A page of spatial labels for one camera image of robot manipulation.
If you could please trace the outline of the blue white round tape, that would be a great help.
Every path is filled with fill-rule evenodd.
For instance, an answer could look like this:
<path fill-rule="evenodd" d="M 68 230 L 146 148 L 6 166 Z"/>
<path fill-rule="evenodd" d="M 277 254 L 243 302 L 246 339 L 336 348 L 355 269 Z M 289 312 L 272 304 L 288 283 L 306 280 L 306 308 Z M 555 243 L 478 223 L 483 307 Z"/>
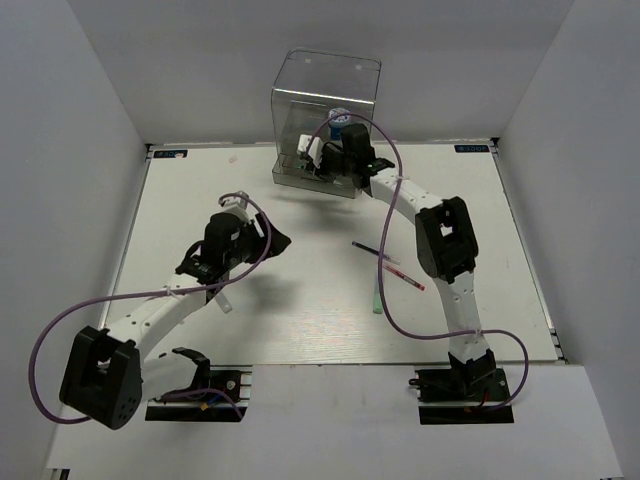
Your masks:
<path fill-rule="evenodd" d="M 351 123 L 351 112 L 342 107 L 336 107 L 328 112 L 329 138 L 339 140 L 342 130 Z"/>

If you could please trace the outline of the clear plastic drawer organizer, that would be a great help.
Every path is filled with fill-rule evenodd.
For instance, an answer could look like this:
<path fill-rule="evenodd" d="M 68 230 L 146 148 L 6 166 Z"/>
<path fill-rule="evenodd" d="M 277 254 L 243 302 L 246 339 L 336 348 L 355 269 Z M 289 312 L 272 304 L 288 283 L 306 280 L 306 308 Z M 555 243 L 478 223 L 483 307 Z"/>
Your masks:
<path fill-rule="evenodd" d="M 294 168 L 301 134 L 329 138 L 328 112 L 336 107 L 351 112 L 351 123 L 374 114 L 382 64 L 379 60 L 306 48 L 289 51 L 271 91 L 271 112 L 277 159 L 272 168 L 275 184 L 354 198 L 357 190 L 349 178 L 323 179 Z"/>

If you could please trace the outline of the blue pen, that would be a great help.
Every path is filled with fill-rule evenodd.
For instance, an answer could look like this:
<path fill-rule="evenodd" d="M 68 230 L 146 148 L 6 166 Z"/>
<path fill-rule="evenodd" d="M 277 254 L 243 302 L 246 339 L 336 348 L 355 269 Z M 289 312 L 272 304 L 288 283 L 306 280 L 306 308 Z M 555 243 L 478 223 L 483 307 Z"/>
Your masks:
<path fill-rule="evenodd" d="M 374 249 L 372 247 L 364 245 L 364 244 L 362 244 L 360 242 L 352 241 L 351 245 L 354 246 L 355 248 L 359 249 L 359 250 L 365 251 L 365 252 L 367 252 L 367 253 L 369 253 L 371 255 L 374 255 L 376 257 L 379 257 L 381 255 L 382 258 L 385 261 L 387 261 L 387 262 L 389 262 L 391 264 L 394 264 L 394 265 L 400 265 L 401 264 L 401 262 L 398 259 L 396 259 L 395 257 L 392 257 L 392 256 L 390 256 L 390 255 L 388 255 L 386 253 L 381 253 L 379 250 L 376 250 L 376 249 Z"/>

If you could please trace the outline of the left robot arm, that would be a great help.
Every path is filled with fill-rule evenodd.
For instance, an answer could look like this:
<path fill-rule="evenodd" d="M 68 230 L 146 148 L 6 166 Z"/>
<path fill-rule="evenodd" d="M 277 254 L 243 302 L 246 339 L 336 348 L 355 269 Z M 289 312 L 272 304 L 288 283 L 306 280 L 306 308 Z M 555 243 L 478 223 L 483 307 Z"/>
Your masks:
<path fill-rule="evenodd" d="M 147 295 L 138 308 L 103 329 L 85 327 L 76 334 L 61 402 L 112 430 L 149 400 L 220 396 L 233 404 L 234 397 L 212 382 L 204 354 L 187 347 L 154 349 L 218 295 L 235 267 L 276 257 L 290 243 L 263 214 L 254 219 L 213 215 L 203 239 L 187 249 L 162 292 Z"/>

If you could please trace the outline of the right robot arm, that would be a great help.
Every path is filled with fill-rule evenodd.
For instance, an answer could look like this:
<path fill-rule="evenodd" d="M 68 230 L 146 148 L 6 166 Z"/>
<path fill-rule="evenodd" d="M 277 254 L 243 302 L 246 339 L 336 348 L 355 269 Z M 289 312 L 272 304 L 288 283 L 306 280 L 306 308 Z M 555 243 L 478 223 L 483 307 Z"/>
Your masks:
<path fill-rule="evenodd" d="M 310 140 L 305 153 L 317 176 L 347 177 L 356 189 L 389 206 L 379 245 L 378 282 L 382 281 L 383 253 L 393 214 L 401 214 L 415 227 L 417 259 L 437 288 L 448 332 L 418 335 L 402 329 L 393 320 L 386 294 L 381 292 L 384 315 L 392 328 L 407 338 L 447 339 L 450 368 L 443 389 L 454 397 L 477 397 L 496 371 L 496 362 L 482 333 L 475 299 L 474 271 L 479 247 L 464 200 L 431 194 L 405 175 L 400 158 L 392 162 L 378 157 L 369 131 L 361 123 L 344 127 L 339 145 Z"/>

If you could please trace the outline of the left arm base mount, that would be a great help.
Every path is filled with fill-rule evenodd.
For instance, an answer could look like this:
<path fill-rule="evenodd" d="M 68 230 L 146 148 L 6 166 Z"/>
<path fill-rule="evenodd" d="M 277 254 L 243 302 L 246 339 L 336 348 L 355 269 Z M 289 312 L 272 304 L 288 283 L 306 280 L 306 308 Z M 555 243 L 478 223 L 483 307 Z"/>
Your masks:
<path fill-rule="evenodd" d="M 148 422 L 239 423 L 250 403 L 252 366 L 212 367 L 193 387 L 178 396 L 149 401 Z"/>

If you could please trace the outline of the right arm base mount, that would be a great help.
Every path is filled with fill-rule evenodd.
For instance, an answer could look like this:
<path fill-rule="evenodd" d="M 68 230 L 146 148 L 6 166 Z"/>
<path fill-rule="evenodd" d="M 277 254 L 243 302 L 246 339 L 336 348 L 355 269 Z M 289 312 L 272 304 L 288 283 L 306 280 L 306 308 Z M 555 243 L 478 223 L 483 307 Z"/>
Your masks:
<path fill-rule="evenodd" d="M 469 391 L 454 384 L 451 369 L 416 370 L 408 380 L 418 399 L 421 425 L 512 424 L 510 405 L 497 408 L 510 397 L 505 372 L 498 368 Z"/>

